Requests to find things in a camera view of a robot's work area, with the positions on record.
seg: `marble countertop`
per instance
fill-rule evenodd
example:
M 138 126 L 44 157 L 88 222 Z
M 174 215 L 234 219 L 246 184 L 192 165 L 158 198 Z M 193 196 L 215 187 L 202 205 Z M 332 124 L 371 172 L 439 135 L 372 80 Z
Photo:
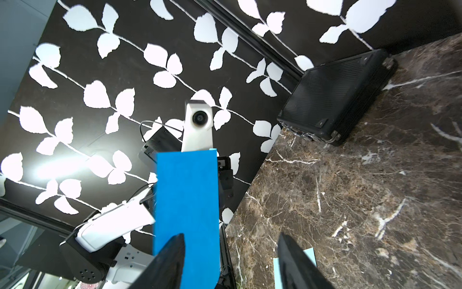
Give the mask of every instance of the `marble countertop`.
M 281 231 L 338 288 L 462 288 L 462 35 L 399 69 L 338 148 L 283 130 L 226 228 L 238 287 L 274 288 Z

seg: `camera lens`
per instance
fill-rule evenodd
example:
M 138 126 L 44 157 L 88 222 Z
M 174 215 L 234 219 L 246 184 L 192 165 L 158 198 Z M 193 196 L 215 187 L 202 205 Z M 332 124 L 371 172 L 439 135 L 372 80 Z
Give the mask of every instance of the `camera lens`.
M 207 123 L 208 116 L 204 111 L 197 111 L 193 115 L 193 123 L 202 126 Z

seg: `black hard case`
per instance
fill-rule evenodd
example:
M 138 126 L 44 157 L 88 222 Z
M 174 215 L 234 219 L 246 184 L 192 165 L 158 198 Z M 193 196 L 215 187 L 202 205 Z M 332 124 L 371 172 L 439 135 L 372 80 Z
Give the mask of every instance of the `black hard case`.
M 377 49 L 309 69 L 278 120 L 298 134 L 338 146 L 396 68 L 396 61 Z

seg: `cable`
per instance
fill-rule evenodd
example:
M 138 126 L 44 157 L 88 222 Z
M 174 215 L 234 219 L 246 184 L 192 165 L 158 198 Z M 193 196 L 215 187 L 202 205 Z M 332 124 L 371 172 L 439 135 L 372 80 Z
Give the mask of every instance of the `cable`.
M 160 125 L 162 125 L 162 126 L 165 126 L 166 128 L 174 129 L 174 130 L 176 130 L 176 131 L 179 131 L 179 132 L 183 133 L 182 130 L 176 129 L 176 128 L 174 128 L 174 127 L 172 127 L 172 126 L 169 126 L 169 125 L 167 125 L 167 124 L 158 123 L 158 122 L 153 121 L 153 120 L 144 120 L 144 121 L 140 122 L 140 134 L 141 134 L 141 138 L 142 138 L 143 142 L 146 142 L 146 140 L 144 139 L 143 132 L 141 131 L 141 126 L 143 125 L 143 123 L 157 123 L 157 124 L 160 124 Z

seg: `white leaf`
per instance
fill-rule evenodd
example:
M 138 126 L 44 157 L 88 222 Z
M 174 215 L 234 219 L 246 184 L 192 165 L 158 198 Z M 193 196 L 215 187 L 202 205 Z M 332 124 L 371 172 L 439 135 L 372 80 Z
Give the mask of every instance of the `white leaf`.
M 274 62 L 268 64 L 268 67 L 266 67 L 266 72 L 268 72 L 268 76 L 272 80 L 281 80 L 282 69 L 279 66 L 277 66 Z
M 115 99 L 115 106 L 121 115 L 131 117 L 135 110 L 135 89 L 127 88 L 119 93 Z
M 209 13 L 199 16 L 194 25 L 194 39 L 203 43 L 218 42 L 215 19 Z
M 170 55 L 169 61 L 167 62 L 167 71 L 174 75 L 179 75 L 183 72 L 183 65 L 181 65 L 180 58 L 176 53 Z
M 372 28 L 396 0 L 358 0 L 346 13 L 346 23 L 357 33 Z
M 245 80 L 245 82 L 247 83 L 250 83 L 252 82 L 252 80 L 254 80 L 255 78 L 259 77 L 259 76 L 263 76 L 265 74 L 265 67 L 266 67 L 266 61 L 265 59 L 263 58 L 262 60 L 260 60 L 260 62 L 258 63 L 257 65 L 257 70 L 256 71 L 253 71 L 249 74 L 249 76 L 247 77 L 247 79 Z
M 108 3 L 104 5 L 103 18 L 101 21 L 106 28 L 106 31 L 112 33 L 114 31 L 114 24 L 116 24 L 119 14 L 117 11 Z
M 179 129 L 180 131 L 183 131 L 183 126 L 184 126 L 184 121 L 183 120 L 172 118 L 172 119 L 169 119 L 165 124 L 175 128 L 175 129 Z M 174 129 L 171 129 L 171 128 L 168 128 L 168 127 L 165 127 L 165 128 L 176 138 L 180 138 L 181 135 L 183 134 L 183 133 L 181 133 L 181 132 L 179 132 L 177 130 L 174 130 Z
M 108 184 L 122 184 L 126 180 L 123 170 L 114 169 L 108 176 Z
M 300 67 L 303 71 L 306 71 L 307 69 L 314 67 L 313 63 L 311 62 L 311 59 L 304 55 L 299 55 L 294 59 L 298 67 Z
M 231 98 L 232 98 L 232 94 L 231 94 L 230 90 L 224 86 L 221 89 L 220 99 L 219 99 L 221 107 L 224 108 L 224 109 L 227 108 L 228 103 L 231 100 Z
M 35 199 L 35 203 L 37 205 L 40 205 L 43 203 L 45 200 L 54 197 L 58 195 L 58 182 L 55 179 L 51 179 L 47 183 L 47 190 L 43 191 L 38 195 L 38 197 Z
M 103 33 L 99 36 L 97 46 L 101 58 L 108 56 L 109 52 L 116 50 L 120 45 L 120 39 L 114 34 Z
M 271 139 L 273 140 L 277 139 L 280 132 L 281 132 L 281 127 L 278 124 L 275 124 L 273 126 L 273 129 L 271 130 Z
M 210 61 L 210 71 L 220 69 L 223 66 L 223 54 L 225 51 L 223 47 L 220 47 L 213 53 L 212 61 Z
M 271 12 L 266 18 L 266 24 L 274 34 L 282 32 L 282 21 L 284 21 L 285 12 Z
M 157 175 L 153 172 L 149 173 L 149 179 L 147 179 L 148 184 L 157 183 Z
M 86 162 L 87 167 L 100 178 L 105 178 L 114 168 L 102 156 L 94 155 Z
M 152 81 L 155 85 L 162 88 L 172 88 L 176 84 L 175 77 L 173 77 L 173 75 L 166 70 L 156 72 Z
M 236 32 L 234 32 L 231 28 L 226 28 L 221 35 L 221 42 L 223 44 L 224 49 L 229 53 L 234 53 L 237 49 L 237 44 L 239 40 L 239 36 L 237 36 Z
M 237 0 L 237 3 L 245 14 L 255 19 L 260 19 L 260 13 L 258 12 L 255 0 Z
M 72 134 L 73 118 L 65 118 L 58 121 L 55 126 L 56 137 L 65 144 L 70 144 L 74 135 Z
M 219 110 L 213 117 L 213 126 L 215 130 L 219 130 L 221 126 L 231 119 L 231 113 L 229 111 Z
M 54 83 L 49 77 L 48 74 L 43 69 L 41 63 L 37 63 L 36 65 L 29 68 L 29 75 L 32 77 L 33 80 L 37 81 L 43 87 L 48 88 L 57 88 L 58 85 Z
M 263 37 L 265 36 L 266 32 L 269 31 L 269 27 L 264 25 L 263 23 L 257 23 L 254 27 L 252 27 L 252 31 L 255 32 L 257 35 Z
M 61 60 L 59 48 L 59 46 L 51 43 L 42 43 L 35 48 L 35 54 L 46 67 L 57 68 Z
M 0 197 L 3 197 L 6 193 L 5 181 L 6 177 L 4 175 L 0 175 Z
M 60 197 L 55 201 L 55 207 L 60 210 L 63 213 L 69 214 L 69 215 L 75 215 L 78 214 L 79 211 L 74 209 L 69 202 L 67 201 L 66 197 Z
M 90 11 L 82 5 L 72 6 L 71 9 L 64 14 L 63 18 L 70 28 L 77 31 L 87 31 L 98 27 Z
M 306 0 L 309 8 L 329 15 L 339 16 L 343 0 Z
M 69 198 L 78 198 L 82 191 L 82 186 L 79 180 L 68 178 L 61 182 L 59 189 Z
M 105 131 L 107 135 L 119 130 L 119 116 L 120 113 L 116 111 L 112 116 L 108 117 L 108 122 L 106 123 Z
M 206 104 L 208 104 L 210 107 L 216 106 L 215 100 L 213 99 L 212 95 L 210 92 L 208 92 L 205 89 L 201 89 L 198 92 L 196 92 L 192 97 L 191 100 L 203 100 L 205 101 Z
M 158 117 L 158 118 L 156 119 L 156 122 L 162 123 L 162 119 L 160 119 L 160 117 Z M 158 123 L 152 123 L 152 124 L 151 124 L 152 129 L 148 130 L 148 131 L 143 135 L 145 141 L 149 140 L 149 139 L 159 130 L 159 128 L 162 127 L 162 125 L 161 125 L 161 124 L 158 124 Z
M 271 124 L 266 120 L 256 120 L 253 132 L 257 136 L 271 137 Z
M 17 153 L 7 156 L 1 162 L 0 169 L 6 178 L 19 182 L 23 178 L 23 155 Z
M 167 11 L 165 8 L 164 0 L 151 0 L 149 3 L 151 5 L 151 9 L 159 16 L 165 20 L 173 20 L 172 14 Z
M 25 131 L 34 134 L 48 133 L 42 115 L 33 107 L 21 106 L 19 109 L 19 122 Z
M 168 52 L 162 46 L 150 44 L 146 45 L 144 58 L 152 65 L 166 68 Z
M 341 24 L 339 26 L 331 26 L 329 29 L 321 36 L 319 42 L 321 43 L 330 43 L 334 44 L 339 41 L 340 34 L 343 31 L 347 30 L 348 27 L 345 24 Z
M 263 153 L 269 153 L 275 141 L 276 140 L 273 140 L 273 139 L 264 141 L 260 146 L 260 151 Z
M 59 143 L 59 139 L 57 137 L 45 137 L 43 141 L 38 145 L 35 149 L 40 154 L 44 155 L 53 155 L 56 146 Z
M 118 169 L 126 172 L 129 172 L 132 169 L 132 162 L 127 157 L 127 155 L 121 151 L 116 151 L 112 155 L 112 161 L 114 162 L 115 167 Z
M 92 108 L 108 108 L 111 107 L 109 96 L 106 92 L 106 87 L 99 80 L 95 80 L 91 84 L 87 84 L 84 89 L 84 103 Z
M 224 209 L 223 212 L 221 212 L 221 219 L 223 220 L 223 223 L 229 224 L 233 215 L 234 213 L 230 210 L 230 208 Z
M 241 152 L 233 153 L 232 155 L 230 155 L 231 169 L 232 169 L 233 175 L 236 175 L 237 171 L 239 170 L 239 159 L 240 158 L 241 158 Z
M 130 244 L 130 242 L 132 241 L 132 232 L 128 232 L 122 235 L 122 237 L 125 240 L 125 244 Z
M 260 82 L 260 88 L 261 91 L 263 91 L 264 94 L 270 96 L 270 97 L 275 97 L 278 96 L 276 92 L 274 92 L 273 87 L 271 86 L 271 81 L 269 80 L 269 77 L 263 79 Z

